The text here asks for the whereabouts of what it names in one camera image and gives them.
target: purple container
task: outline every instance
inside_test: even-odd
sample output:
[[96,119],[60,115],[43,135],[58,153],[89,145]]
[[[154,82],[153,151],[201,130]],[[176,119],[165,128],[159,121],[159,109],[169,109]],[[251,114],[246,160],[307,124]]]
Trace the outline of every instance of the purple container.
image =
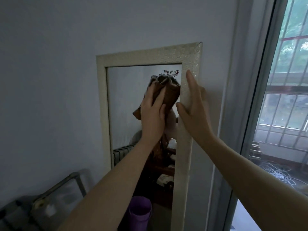
[[129,230],[146,231],[151,213],[151,201],[143,196],[134,196],[128,206]]

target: radiator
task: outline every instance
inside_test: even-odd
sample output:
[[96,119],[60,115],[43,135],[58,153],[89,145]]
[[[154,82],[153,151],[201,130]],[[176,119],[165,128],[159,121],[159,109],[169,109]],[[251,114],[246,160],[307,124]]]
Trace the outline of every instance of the radiator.
[[113,150],[113,162],[114,162],[113,166],[116,166],[117,163],[119,163],[121,159],[123,159],[134,148],[135,145],[136,144],[130,144],[125,147],[114,149]]

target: tangled wires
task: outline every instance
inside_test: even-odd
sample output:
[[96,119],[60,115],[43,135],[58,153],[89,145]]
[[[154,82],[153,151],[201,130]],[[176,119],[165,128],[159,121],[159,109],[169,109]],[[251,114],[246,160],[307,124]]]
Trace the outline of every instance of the tangled wires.
[[259,167],[273,175],[275,178],[291,185],[293,188],[296,186],[296,183],[292,180],[292,177],[288,173],[291,170],[290,167],[280,165],[273,161],[264,161],[259,165]]

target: silver textured mirror frame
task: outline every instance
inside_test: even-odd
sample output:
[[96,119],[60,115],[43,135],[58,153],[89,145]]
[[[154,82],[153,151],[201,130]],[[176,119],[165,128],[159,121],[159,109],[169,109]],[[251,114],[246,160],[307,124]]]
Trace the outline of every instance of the silver textured mirror frame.
[[[202,42],[196,42],[149,50],[138,50],[96,56],[103,154],[106,154],[106,159],[110,160],[109,170],[111,170],[113,166],[113,158],[111,157],[112,151],[109,129],[107,68],[118,66],[182,64],[182,74],[186,74],[186,71],[189,69],[196,80],[198,80],[201,54]],[[185,107],[189,107],[191,104],[186,76],[182,76],[181,79],[180,102],[183,103]],[[184,228],[192,150],[192,137],[186,131],[181,118],[179,118],[178,125],[178,144],[176,149],[171,216],[172,231],[179,231]]]

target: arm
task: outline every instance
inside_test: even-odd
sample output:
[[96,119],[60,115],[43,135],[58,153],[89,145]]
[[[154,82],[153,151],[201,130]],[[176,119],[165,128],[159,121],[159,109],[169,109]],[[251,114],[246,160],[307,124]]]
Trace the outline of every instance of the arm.
[[208,104],[202,104],[194,77],[187,72],[192,106],[189,113],[181,103],[178,112],[187,131],[209,155],[236,196],[261,230],[306,230],[308,198],[233,151],[214,136]]
[[141,103],[142,138],[71,212],[59,231],[118,228],[133,196],[144,164],[164,130],[163,89],[152,105],[154,83]]

